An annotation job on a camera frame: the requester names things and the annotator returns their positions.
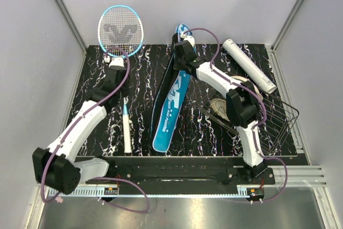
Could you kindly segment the blue racket cover bag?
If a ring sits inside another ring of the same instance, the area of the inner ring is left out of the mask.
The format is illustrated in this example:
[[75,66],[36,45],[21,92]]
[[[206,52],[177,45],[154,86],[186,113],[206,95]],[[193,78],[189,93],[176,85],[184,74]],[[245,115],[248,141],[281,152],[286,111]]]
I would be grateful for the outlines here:
[[174,45],[180,41],[181,34],[188,29],[189,27],[184,23],[176,26],[169,61],[153,104],[150,139],[152,148],[160,153],[166,153],[170,147],[191,79],[185,71],[174,69]]

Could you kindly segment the blue badminton racket front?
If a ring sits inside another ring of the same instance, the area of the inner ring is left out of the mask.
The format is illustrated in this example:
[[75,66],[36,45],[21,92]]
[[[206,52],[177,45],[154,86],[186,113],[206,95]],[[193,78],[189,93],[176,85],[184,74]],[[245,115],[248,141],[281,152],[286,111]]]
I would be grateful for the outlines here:
[[139,15],[126,5],[115,5],[105,10],[98,24],[98,41],[104,57],[135,55],[142,46],[144,30]]

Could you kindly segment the white shuttlecock tube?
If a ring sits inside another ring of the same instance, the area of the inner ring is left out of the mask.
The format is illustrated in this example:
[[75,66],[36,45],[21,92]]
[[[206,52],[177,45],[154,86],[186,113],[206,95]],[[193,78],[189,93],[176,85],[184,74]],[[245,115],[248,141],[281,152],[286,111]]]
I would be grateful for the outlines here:
[[255,65],[232,39],[227,39],[222,46],[261,90],[270,94],[277,89],[277,86],[269,77]]

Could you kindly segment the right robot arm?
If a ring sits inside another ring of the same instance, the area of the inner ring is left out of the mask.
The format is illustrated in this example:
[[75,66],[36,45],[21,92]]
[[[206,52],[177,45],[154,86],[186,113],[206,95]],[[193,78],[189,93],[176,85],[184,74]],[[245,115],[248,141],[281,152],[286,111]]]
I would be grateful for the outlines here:
[[198,56],[188,40],[175,45],[174,69],[185,71],[217,90],[226,98],[226,114],[236,127],[243,147],[243,168],[238,176],[255,184],[267,169],[258,136],[258,115],[263,103],[248,80],[240,82],[216,68],[205,56]]

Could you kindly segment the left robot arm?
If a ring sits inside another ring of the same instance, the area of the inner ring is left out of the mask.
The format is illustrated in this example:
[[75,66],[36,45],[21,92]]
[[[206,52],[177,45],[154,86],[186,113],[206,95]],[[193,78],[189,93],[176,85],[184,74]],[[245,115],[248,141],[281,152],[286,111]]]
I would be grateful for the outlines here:
[[86,161],[76,161],[83,143],[94,128],[118,105],[125,90],[128,68],[121,58],[114,58],[105,69],[105,77],[84,101],[80,111],[62,134],[46,149],[37,148],[33,154],[35,179],[41,185],[41,197],[45,202],[44,186],[59,193],[72,193],[79,183],[98,178],[105,184],[115,180],[114,163],[98,156]]

